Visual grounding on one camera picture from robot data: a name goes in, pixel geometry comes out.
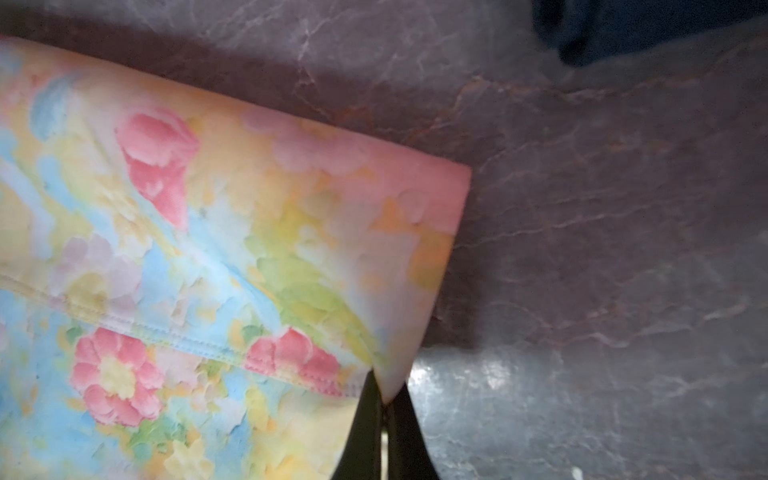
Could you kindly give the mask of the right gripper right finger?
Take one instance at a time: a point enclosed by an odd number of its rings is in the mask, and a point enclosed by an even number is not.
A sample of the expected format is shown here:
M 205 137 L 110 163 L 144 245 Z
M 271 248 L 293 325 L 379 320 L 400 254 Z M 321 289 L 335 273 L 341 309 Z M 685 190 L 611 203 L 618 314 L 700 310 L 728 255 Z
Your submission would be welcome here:
M 429 456 L 406 386 L 386 407 L 386 430 L 390 480 L 440 479 Z

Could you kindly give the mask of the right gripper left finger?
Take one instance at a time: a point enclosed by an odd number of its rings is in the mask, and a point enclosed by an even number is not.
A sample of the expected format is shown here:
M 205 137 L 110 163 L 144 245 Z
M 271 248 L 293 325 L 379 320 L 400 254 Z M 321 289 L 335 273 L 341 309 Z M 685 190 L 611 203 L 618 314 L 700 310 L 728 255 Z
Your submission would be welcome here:
M 373 371 L 361 391 L 351 429 L 332 480 L 382 478 L 383 402 Z

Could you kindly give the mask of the pastel patterned skirt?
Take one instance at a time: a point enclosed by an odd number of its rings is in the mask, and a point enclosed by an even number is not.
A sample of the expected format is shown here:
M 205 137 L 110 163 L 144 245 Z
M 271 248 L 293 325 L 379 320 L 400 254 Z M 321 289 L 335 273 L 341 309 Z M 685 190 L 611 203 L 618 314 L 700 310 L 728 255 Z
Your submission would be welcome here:
M 425 335 L 464 165 L 1 40 L 1 475 L 331 479 Z

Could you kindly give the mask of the blue denim skirt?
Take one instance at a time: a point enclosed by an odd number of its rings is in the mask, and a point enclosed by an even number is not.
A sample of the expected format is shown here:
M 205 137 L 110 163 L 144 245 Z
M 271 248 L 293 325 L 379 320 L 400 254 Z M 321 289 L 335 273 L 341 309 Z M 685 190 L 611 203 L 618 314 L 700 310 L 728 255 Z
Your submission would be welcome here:
M 539 38 L 575 67 L 767 13 L 764 0 L 540 0 L 531 5 Z

